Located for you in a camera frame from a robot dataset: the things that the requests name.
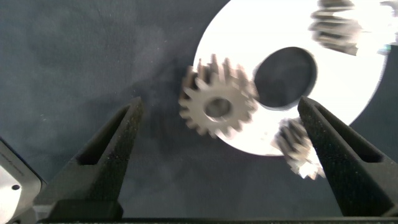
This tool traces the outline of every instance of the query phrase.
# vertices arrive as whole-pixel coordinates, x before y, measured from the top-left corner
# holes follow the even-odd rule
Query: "metal gear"
[[[398,41],[397,0],[320,0],[312,14],[315,40],[350,55],[378,52],[387,55]]]
[[[243,70],[232,69],[227,58],[220,66],[212,55],[208,65],[199,61],[197,71],[188,68],[178,102],[189,128],[215,138],[218,131],[228,136],[230,129],[240,130],[241,123],[251,119],[255,97]]]
[[[313,180],[318,175],[325,177],[317,152],[300,118],[283,121],[276,139],[286,162],[295,174]]]

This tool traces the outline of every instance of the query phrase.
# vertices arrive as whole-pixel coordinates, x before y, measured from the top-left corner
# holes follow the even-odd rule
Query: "black circle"
[[[286,109],[307,96],[316,79],[317,66],[312,56],[301,48],[287,47],[261,63],[254,83],[262,105]]]
[[[18,189],[20,189],[20,186],[19,185],[13,185],[12,187],[11,187],[13,190],[18,190]]]
[[[212,99],[205,107],[205,113],[211,118],[222,118],[232,110],[232,104],[224,98]]]

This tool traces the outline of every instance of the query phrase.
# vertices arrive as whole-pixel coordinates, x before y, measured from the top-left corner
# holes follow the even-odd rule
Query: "metal object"
[[[197,72],[189,67],[179,99],[180,115],[187,119],[187,126],[214,138],[218,133],[228,136],[230,131],[240,130],[255,110],[253,89],[243,74],[232,69],[227,58],[219,65],[216,55],[208,66],[199,61]]]
[[[325,175],[332,187],[332,190],[339,203],[341,211],[346,216],[355,217],[323,217],[323,218],[308,218],[306,220],[284,220],[267,219],[256,220],[258,223],[397,223],[397,183],[398,183],[398,165],[390,160],[386,155],[377,150],[374,146],[368,143],[358,133],[354,132],[342,121],[334,117],[322,105],[308,98],[302,98],[298,109],[303,125],[310,136],[310,139],[316,147],[317,153],[320,156],[322,165],[325,168]],[[134,142],[134,133],[139,119],[135,117],[131,119],[131,113],[127,112],[126,117],[119,122],[112,121],[110,124],[120,124],[117,128],[114,137],[107,147],[106,152],[124,151],[122,161],[126,161],[132,149],[132,141]],[[127,128],[125,121],[133,121],[133,128]],[[121,138],[116,138],[118,134],[125,133]],[[101,140],[102,135],[98,135],[96,140]],[[91,155],[102,153],[102,147],[92,148]],[[120,185],[112,185],[108,182],[103,182],[104,177],[116,176],[123,177],[125,169],[116,169],[120,167],[103,166],[100,162],[97,165],[80,168],[82,174],[76,173],[76,166],[78,164],[67,165],[64,170],[58,175],[54,182],[49,184],[53,190],[45,190],[40,194],[40,198],[52,201],[56,204],[52,210],[49,210],[48,218],[39,220],[38,223],[214,223],[214,220],[206,219],[173,219],[173,218],[121,218],[118,213],[116,218],[106,216],[103,214],[111,214],[115,211],[114,207],[109,206],[111,202],[115,203],[115,197]],[[62,180],[65,174],[76,174],[72,177],[74,182],[69,184],[71,179]],[[92,187],[83,187],[81,183],[90,180]],[[110,197],[105,197],[106,193],[110,193]],[[222,220],[217,219],[217,223],[253,223],[253,220]]]
[[[313,23],[310,15],[317,10],[314,0],[232,0],[207,27],[194,64],[200,58],[202,63],[207,63],[203,60],[210,54],[228,57],[232,64],[239,63],[244,68],[252,82],[266,58],[280,49],[298,47],[310,55],[317,69],[317,79],[308,97],[350,124],[373,97],[386,57],[377,52],[353,57],[322,47],[313,40],[314,31],[308,29]],[[242,125],[241,131],[232,130],[229,136],[217,135],[244,152],[282,156],[275,136],[286,119],[299,117],[298,102],[299,99],[281,108],[256,102],[257,110],[251,121]]]
[[[0,139],[0,223],[6,223],[26,212],[42,184],[44,183]]]
[[[343,215],[398,217],[398,164],[318,102],[298,111]]]
[[[279,149],[295,174],[315,180],[317,175],[325,177],[317,153],[300,119],[288,119],[281,124],[276,136]]]
[[[315,40],[350,55],[379,52],[387,55],[398,41],[398,1],[319,1],[312,14]]]
[[[129,156],[143,114],[140,98],[119,110],[34,200],[38,220],[118,220]]]

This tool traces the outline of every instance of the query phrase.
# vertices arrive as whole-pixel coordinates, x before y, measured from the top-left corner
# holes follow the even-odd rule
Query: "gear tooth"
[[[188,128],[193,129],[195,127],[197,127],[197,124],[195,122],[193,122],[192,120],[188,120],[186,122],[186,125],[188,126]]]
[[[178,103],[180,106],[184,108],[188,108],[190,106],[191,101],[190,100],[179,100]]]
[[[245,113],[245,115],[241,118],[242,122],[248,122],[251,120],[251,115],[249,113]]]
[[[234,123],[232,126],[231,126],[233,129],[235,129],[235,131],[242,131],[242,125],[241,125],[241,123],[239,122],[239,121],[237,121],[236,123]]]
[[[220,82],[220,78],[218,77],[218,75],[216,73],[211,73],[210,74],[210,83],[212,85],[214,85],[215,83],[219,83]]]
[[[195,79],[195,83],[197,84],[198,88],[201,90],[204,90],[205,88],[208,88],[208,85],[205,81],[203,81],[200,78]]]
[[[182,118],[184,118],[184,119],[189,118],[189,117],[190,117],[189,111],[188,111],[188,110],[181,110],[181,111],[180,111],[180,116],[181,116]]]
[[[190,98],[193,98],[195,96],[196,91],[192,90],[191,88],[184,88],[185,94],[187,94]]]
[[[216,54],[211,55],[210,67],[212,72],[218,73],[218,62]]]
[[[209,131],[209,135],[210,135],[213,139],[217,138],[216,133],[214,133],[213,131]]]
[[[198,132],[199,135],[202,136],[202,135],[205,135],[205,134],[207,133],[207,129],[204,128],[204,127],[199,126],[199,127],[197,128],[197,132]]]
[[[226,136],[229,137],[230,133],[227,127],[220,128],[220,131]]]

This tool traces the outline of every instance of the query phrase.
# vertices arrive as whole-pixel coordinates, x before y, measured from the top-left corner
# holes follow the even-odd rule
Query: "white plate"
[[[251,80],[260,64],[272,53],[299,47],[312,55],[317,65],[317,80],[309,94],[346,124],[351,124],[365,109],[377,89],[384,70],[385,56],[376,52],[351,56],[324,49],[312,40],[308,27],[315,0],[232,0],[207,27],[198,46],[194,65],[210,62],[217,54],[231,64],[241,64]],[[230,137],[217,136],[236,149],[261,156],[280,156],[274,141],[279,122],[299,116],[297,105],[288,110],[269,110],[258,103],[252,121]]]

